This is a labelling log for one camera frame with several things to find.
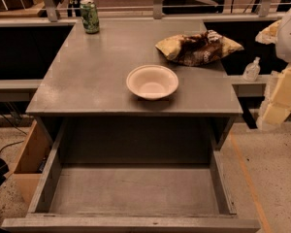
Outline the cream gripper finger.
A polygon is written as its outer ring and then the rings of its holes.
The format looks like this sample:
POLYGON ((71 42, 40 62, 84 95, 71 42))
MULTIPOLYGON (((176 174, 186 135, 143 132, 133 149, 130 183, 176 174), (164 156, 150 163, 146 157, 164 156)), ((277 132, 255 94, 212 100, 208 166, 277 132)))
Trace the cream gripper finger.
POLYGON ((281 20, 273 22, 268 27, 260 31, 255 37, 255 41, 261 44, 274 44, 276 42, 277 29, 281 23, 281 20))
POLYGON ((281 72, 271 72, 264 96, 256 125, 260 130, 273 130, 291 114, 291 64, 281 72))

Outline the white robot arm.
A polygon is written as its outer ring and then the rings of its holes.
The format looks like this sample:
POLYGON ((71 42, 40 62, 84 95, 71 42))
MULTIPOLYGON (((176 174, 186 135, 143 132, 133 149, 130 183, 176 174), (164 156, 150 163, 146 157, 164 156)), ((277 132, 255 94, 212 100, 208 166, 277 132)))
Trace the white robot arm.
POLYGON ((287 63, 280 73, 272 72, 269 76, 265 99, 256 120, 260 130, 272 130, 279 127, 291 114, 291 8, 280 21, 260 32, 256 40, 273 40, 276 56, 287 63))

